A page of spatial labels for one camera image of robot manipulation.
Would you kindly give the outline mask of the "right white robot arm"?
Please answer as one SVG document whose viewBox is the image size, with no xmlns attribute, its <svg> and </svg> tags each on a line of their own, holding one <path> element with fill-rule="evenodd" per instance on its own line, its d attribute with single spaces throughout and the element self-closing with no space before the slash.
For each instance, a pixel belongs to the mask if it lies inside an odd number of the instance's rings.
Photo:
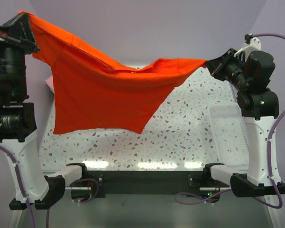
<svg viewBox="0 0 285 228">
<path fill-rule="evenodd" d="M 203 183 L 212 187 L 218 181 L 223 182 L 237 197 L 285 194 L 275 149 L 274 125 L 280 116 L 279 100 L 268 88 L 276 67 L 273 56 L 261 50 L 247 54 L 230 48 L 205 65 L 213 78 L 228 81 L 237 90 L 237 104 L 248 136 L 249 165 L 243 174 L 227 169 L 223 163 L 207 165 L 210 170 L 203 173 Z"/>
</svg>

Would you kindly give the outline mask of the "orange t shirt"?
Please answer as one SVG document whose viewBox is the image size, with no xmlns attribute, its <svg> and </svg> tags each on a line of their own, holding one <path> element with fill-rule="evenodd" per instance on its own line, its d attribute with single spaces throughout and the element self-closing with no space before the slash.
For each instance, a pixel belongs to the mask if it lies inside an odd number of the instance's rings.
<svg viewBox="0 0 285 228">
<path fill-rule="evenodd" d="M 51 67 L 54 134 L 88 129 L 141 133 L 174 88 L 204 59 L 159 58 L 142 69 L 125 66 L 74 34 L 29 14 L 37 46 L 34 58 Z"/>
</svg>

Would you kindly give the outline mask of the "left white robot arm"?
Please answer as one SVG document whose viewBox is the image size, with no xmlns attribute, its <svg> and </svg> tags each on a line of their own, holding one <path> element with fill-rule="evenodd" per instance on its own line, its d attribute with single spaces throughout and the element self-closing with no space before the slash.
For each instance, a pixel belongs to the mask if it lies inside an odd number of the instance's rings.
<svg viewBox="0 0 285 228">
<path fill-rule="evenodd" d="M 53 175 L 43 174 L 37 149 L 35 107 L 28 102 L 25 56 L 37 53 L 29 15 L 20 13 L 0 25 L 0 149 L 8 158 L 16 196 L 11 210 L 34 205 L 46 210 L 56 204 L 73 182 L 89 181 L 83 163 L 68 164 Z"/>
</svg>

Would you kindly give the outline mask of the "white plastic basket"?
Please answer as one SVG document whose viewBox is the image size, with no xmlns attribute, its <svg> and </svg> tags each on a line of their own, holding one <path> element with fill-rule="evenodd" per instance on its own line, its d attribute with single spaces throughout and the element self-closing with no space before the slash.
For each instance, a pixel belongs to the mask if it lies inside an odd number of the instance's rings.
<svg viewBox="0 0 285 228">
<path fill-rule="evenodd" d="M 239 171 L 247 171 L 249 153 L 246 127 L 238 105 L 210 106 L 209 121 L 218 162 Z"/>
</svg>

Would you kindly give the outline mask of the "pink folded t shirt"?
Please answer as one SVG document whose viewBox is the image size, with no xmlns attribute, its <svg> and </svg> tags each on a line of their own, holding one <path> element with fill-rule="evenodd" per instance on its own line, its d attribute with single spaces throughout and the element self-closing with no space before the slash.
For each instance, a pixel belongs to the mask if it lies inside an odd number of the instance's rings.
<svg viewBox="0 0 285 228">
<path fill-rule="evenodd" d="M 54 82 L 53 82 L 53 76 L 50 76 L 48 77 L 46 80 L 45 80 L 47 86 L 49 87 L 50 91 L 52 93 L 55 93 L 54 91 Z"/>
</svg>

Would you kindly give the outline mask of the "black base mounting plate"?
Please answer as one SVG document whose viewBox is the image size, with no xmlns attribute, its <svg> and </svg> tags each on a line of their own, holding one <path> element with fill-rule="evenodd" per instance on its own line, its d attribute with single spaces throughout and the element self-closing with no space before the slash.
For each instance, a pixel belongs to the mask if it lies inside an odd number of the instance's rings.
<svg viewBox="0 0 285 228">
<path fill-rule="evenodd" d="M 222 189 L 203 171 L 87 171 L 70 185 L 75 198 L 105 198 L 109 194 L 175 195 L 189 192 L 201 197 Z"/>
</svg>

